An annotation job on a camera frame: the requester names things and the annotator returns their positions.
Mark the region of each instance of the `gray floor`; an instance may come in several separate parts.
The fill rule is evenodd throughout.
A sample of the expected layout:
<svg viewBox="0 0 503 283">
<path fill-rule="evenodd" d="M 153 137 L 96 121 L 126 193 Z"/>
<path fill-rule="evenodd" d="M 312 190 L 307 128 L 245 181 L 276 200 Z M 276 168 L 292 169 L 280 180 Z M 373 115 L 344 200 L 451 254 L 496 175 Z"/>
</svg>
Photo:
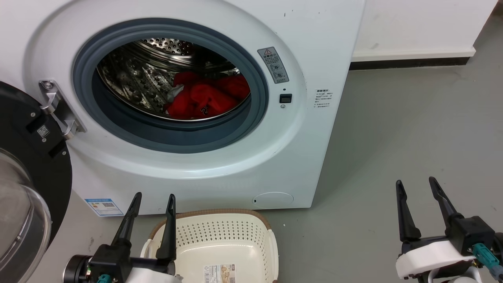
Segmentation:
<svg viewBox="0 0 503 283">
<path fill-rule="evenodd" d="M 280 282 L 400 282 L 397 179 L 423 236 L 444 230 L 429 176 L 458 211 L 503 232 L 501 18 L 488 21 L 475 48 L 467 66 L 350 72 L 312 208 L 263 212 L 278 241 Z M 133 255 L 160 219 L 137 219 Z M 68 258 L 109 243 L 119 222 L 72 195 L 30 282 L 60 282 Z"/>
</svg>

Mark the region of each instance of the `basket label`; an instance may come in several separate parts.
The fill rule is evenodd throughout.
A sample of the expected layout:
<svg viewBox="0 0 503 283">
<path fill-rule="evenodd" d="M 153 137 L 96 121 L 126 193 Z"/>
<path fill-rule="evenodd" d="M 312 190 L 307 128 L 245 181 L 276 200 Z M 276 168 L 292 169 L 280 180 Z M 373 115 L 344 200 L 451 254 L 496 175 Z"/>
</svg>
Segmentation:
<svg viewBox="0 0 503 283">
<path fill-rule="evenodd" d="M 204 283 L 236 283 L 236 266 L 234 264 L 206 265 Z"/>
</svg>

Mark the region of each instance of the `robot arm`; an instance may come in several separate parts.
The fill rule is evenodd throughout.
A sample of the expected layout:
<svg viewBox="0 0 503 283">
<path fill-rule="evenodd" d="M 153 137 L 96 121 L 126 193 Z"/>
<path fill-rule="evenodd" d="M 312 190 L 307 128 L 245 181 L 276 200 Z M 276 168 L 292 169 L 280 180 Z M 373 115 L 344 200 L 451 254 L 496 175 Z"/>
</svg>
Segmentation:
<svg viewBox="0 0 503 283">
<path fill-rule="evenodd" d="M 445 235 L 421 238 L 407 206 L 402 181 L 396 182 L 398 225 L 402 253 L 396 271 L 403 279 L 416 278 L 420 283 L 435 278 L 458 276 L 449 282 L 481 282 L 479 268 L 486 266 L 494 279 L 503 280 L 501 248 L 503 233 L 495 233 L 480 217 L 465 218 L 458 213 L 437 180 L 430 177 L 430 187 L 446 225 Z"/>
<path fill-rule="evenodd" d="M 136 193 L 110 245 L 94 255 L 75 255 L 67 263 L 63 283 L 180 283 L 175 275 L 176 200 L 170 195 L 166 225 L 156 259 L 130 257 L 131 231 L 138 216 L 141 193 Z"/>
</svg>

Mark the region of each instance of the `white robot part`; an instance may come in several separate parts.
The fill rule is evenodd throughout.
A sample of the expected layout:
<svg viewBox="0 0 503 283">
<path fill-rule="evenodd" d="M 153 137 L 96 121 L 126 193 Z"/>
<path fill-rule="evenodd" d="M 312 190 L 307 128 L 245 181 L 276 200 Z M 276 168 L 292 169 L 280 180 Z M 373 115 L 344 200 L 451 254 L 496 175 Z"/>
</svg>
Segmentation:
<svg viewBox="0 0 503 283">
<path fill-rule="evenodd" d="M 402 254 L 396 260 L 396 272 L 398 277 L 404 278 L 474 258 L 473 255 L 462 256 L 449 240 L 445 240 Z"/>
<path fill-rule="evenodd" d="M 461 277 L 451 279 L 448 283 L 482 283 L 478 268 L 475 266 L 469 267 Z"/>
<path fill-rule="evenodd" d="M 176 276 L 156 272 L 147 268 L 134 267 L 126 283 L 182 283 Z"/>
</svg>

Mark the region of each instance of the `white plastic basket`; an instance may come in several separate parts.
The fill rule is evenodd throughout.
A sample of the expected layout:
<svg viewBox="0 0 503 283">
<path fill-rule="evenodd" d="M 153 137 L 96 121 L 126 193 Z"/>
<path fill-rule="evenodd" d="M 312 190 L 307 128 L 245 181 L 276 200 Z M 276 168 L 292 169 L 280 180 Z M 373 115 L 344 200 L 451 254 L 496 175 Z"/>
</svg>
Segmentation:
<svg viewBox="0 0 503 283">
<path fill-rule="evenodd" d="M 141 257 L 155 258 L 164 226 L 165 221 L 154 228 Z M 193 211 L 177 215 L 175 266 L 183 283 L 276 283 L 278 246 L 271 226 L 256 211 Z"/>
</svg>

